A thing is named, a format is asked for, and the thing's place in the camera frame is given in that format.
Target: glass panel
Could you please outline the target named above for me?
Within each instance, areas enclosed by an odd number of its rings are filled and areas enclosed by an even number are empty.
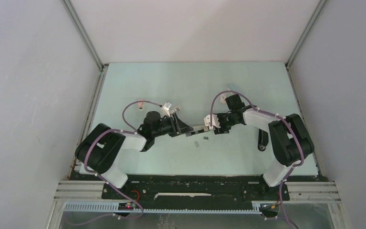
[[[333,229],[326,204],[286,204],[287,215],[300,229]],[[64,212],[61,229],[288,229],[285,220],[267,220],[260,215],[243,214],[144,214],[138,219],[121,219],[107,216],[91,223],[72,226],[69,223],[83,223],[104,215],[94,212]]]

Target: gray wall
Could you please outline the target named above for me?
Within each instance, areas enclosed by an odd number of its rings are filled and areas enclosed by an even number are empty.
[[[291,73],[325,174],[366,228],[366,1],[330,0]]]
[[[42,228],[98,70],[60,0],[0,1],[0,228]]]

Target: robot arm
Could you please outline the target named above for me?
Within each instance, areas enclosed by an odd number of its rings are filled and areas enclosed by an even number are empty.
[[[213,114],[214,133],[227,134],[233,125],[243,124],[252,125],[259,129],[258,149],[264,151],[271,140],[274,160],[270,167],[262,175],[266,189],[276,187],[285,177],[294,164],[299,163],[301,154],[295,144],[294,138],[288,133],[284,123],[278,118],[268,116],[257,112],[250,106],[245,106],[239,95],[234,94],[225,99],[229,112]],[[204,119],[205,125],[209,125],[209,115]],[[302,119],[297,114],[291,114],[285,117],[285,120],[291,125],[294,131],[304,157],[311,154],[315,147],[312,143]]]
[[[271,187],[277,187],[280,181],[285,177],[291,167],[298,163],[301,155],[295,144],[294,139],[288,134],[284,123],[275,118],[257,112],[250,106],[245,106],[239,95],[234,94],[225,99],[229,111],[227,113],[213,114],[214,133],[227,134],[234,125],[251,125],[259,128],[258,149],[264,151],[269,143],[272,144],[274,160],[267,171],[261,176],[261,185],[264,191]],[[170,109],[170,103],[163,106],[165,115],[161,118],[160,113],[150,111],[144,118],[143,124],[134,132],[110,132],[106,134],[99,143],[94,146],[87,166],[101,174],[106,180],[111,182],[117,188],[121,188],[127,181],[127,175],[123,173],[114,163],[120,149],[134,149],[145,152],[149,150],[158,136],[168,134],[171,137],[186,134],[191,136],[209,131],[210,116],[204,118],[205,126],[201,130],[195,130],[193,127],[182,122],[176,115],[179,107]],[[301,144],[304,157],[307,157],[314,151],[314,144],[301,120],[297,114],[291,114],[285,117],[291,125],[298,141]],[[99,124],[82,141],[75,151],[75,156],[80,161],[85,161],[88,149],[95,139],[110,127],[105,124]]]
[[[148,112],[137,133],[123,131],[106,134],[94,146],[88,158],[87,166],[117,188],[123,187],[128,177],[114,162],[119,151],[121,149],[133,149],[145,152],[153,146],[156,137],[166,134],[175,137],[193,131],[191,126],[185,124],[177,117],[176,112],[179,110],[179,107],[170,109],[170,103],[167,102],[162,108],[165,116],[161,118],[159,112]],[[84,162],[93,142],[99,135],[110,129],[105,124],[97,125],[76,149],[76,158]]]

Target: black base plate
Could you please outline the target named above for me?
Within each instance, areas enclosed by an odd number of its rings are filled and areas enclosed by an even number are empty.
[[[278,193],[263,194],[258,184],[249,184],[255,176],[140,176],[129,175],[121,191],[138,198],[143,208],[176,210],[252,210],[252,201],[277,201]],[[283,199],[289,200],[287,186]],[[159,193],[206,193],[210,196],[157,196]],[[104,185],[102,199],[124,199],[109,185]]]

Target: light green table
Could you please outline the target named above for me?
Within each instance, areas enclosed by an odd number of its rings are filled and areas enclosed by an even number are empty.
[[[112,63],[92,127],[105,123],[131,130],[122,120],[122,111],[140,99],[159,104],[170,101],[182,108],[178,113],[182,121],[201,125],[210,112],[212,99],[228,85],[264,110],[282,116],[299,113],[281,62]],[[126,119],[138,128],[151,110],[159,108],[145,104],[144,110],[139,111],[133,105],[126,112]],[[214,112],[226,111],[227,106],[217,100]],[[271,144],[264,152],[257,150],[257,133],[254,127],[237,125],[226,135],[208,132],[191,137],[161,136],[147,152],[120,151],[116,163],[127,174],[260,175],[274,156]],[[309,156],[293,175],[317,175],[313,157]]]

